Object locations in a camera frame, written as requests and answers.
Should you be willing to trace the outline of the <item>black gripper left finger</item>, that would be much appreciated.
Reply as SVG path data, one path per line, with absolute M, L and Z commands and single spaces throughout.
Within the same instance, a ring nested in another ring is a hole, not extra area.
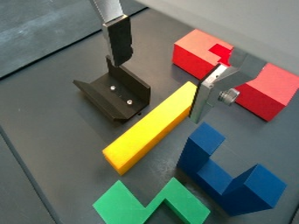
M 119 67 L 134 54 L 130 16 L 125 14 L 119 0 L 90 0 L 90 2 L 102 22 L 114 66 Z

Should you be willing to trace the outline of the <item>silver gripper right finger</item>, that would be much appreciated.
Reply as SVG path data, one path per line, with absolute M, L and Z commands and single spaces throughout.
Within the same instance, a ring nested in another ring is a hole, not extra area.
M 232 105 L 240 97 L 236 89 L 240 85 L 253 81 L 268 62 L 234 47 L 229 56 L 229 66 L 218 64 L 201 81 L 193 100 L 190 118 L 198 123 L 206 116 L 217 102 Z

